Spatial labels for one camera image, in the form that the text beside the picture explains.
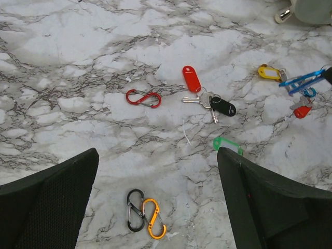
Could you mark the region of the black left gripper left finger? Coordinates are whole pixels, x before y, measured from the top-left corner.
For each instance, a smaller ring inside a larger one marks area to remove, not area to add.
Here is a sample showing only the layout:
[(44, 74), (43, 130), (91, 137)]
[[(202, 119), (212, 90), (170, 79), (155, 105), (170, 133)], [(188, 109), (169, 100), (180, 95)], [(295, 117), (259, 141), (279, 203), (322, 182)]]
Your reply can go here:
[(90, 148), (1, 185), (1, 248), (75, 248), (98, 165)]

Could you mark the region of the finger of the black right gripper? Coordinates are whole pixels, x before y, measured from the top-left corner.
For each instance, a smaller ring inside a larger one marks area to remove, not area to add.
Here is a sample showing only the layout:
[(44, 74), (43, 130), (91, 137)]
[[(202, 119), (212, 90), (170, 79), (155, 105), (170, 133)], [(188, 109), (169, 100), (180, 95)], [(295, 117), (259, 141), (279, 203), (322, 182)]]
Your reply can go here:
[(323, 72), (323, 78), (325, 78), (330, 84), (332, 84), (332, 67), (329, 67)]

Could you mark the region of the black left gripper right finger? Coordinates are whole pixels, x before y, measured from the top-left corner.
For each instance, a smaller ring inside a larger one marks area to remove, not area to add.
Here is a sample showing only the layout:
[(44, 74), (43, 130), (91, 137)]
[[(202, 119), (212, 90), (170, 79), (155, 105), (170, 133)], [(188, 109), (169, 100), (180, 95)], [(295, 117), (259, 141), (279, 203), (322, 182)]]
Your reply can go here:
[(331, 248), (331, 192), (220, 148), (218, 168), (237, 248)]

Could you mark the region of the blue S carabiner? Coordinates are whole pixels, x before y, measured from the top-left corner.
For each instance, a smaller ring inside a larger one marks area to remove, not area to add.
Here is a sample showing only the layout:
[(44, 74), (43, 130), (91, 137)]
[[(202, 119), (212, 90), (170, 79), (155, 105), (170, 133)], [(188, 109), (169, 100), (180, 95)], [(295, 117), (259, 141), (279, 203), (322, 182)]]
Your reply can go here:
[(303, 94), (304, 89), (312, 87), (312, 85), (314, 85), (324, 79), (323, 72), (325, 70), (326, 69), (321, 69), (319, 71), (297, 76), (295, 78), (292, 78), (292, 79), (284, 82), (283, 84), (281, 84), (281, 86), (287, 86), (287, 85), (292, 84), (293, 90), (290, 92), (290, 94), (301, 93), (302, 95), (304, 95)]
[(303, 94), (308, 98), (314, 98), (316, 96), (316, 90), (312, 87), (309, 87), (307, 89), (304, 89)]

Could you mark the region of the red key tag white label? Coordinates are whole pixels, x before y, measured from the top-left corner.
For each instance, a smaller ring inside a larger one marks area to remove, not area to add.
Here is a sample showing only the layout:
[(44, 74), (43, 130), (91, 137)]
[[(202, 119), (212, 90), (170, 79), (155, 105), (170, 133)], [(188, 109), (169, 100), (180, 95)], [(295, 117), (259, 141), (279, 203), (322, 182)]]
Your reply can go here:
[(311, 109), (312, 109), (312, 107), (301, 106), (294, 110), (294, 114), (295, 114), (296, 118), (303, 119), (306, 117), (306, 115), (310, 112)]

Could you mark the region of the yellow key tag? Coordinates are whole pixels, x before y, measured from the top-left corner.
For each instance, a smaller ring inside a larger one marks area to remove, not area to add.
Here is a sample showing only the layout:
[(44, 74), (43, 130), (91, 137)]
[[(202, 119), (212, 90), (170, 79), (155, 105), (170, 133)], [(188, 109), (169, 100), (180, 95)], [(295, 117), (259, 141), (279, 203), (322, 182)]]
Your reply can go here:
[(266, 64), (262, 64), (258, 68), (259, 75), (264, 79), (271, 79), (276, 81), (281, 81), (280, 71)]

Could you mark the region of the green key tag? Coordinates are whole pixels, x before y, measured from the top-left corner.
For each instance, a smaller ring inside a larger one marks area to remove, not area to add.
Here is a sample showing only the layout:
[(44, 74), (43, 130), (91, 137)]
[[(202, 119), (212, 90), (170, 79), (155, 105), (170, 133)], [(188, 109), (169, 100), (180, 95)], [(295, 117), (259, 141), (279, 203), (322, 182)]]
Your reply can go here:
[(239, 155), (243, 155), (243, 149), (241, 148), (241, 146), (235, 142), (232, 142), (228, 139), (225, 139), (223, 137), (216, 137), (213, 140), (213, 147), (215, 150), (219, 150), (219, 148), (223, 147), (223, 148), (229, 148), (232, 151), (238, 153)]

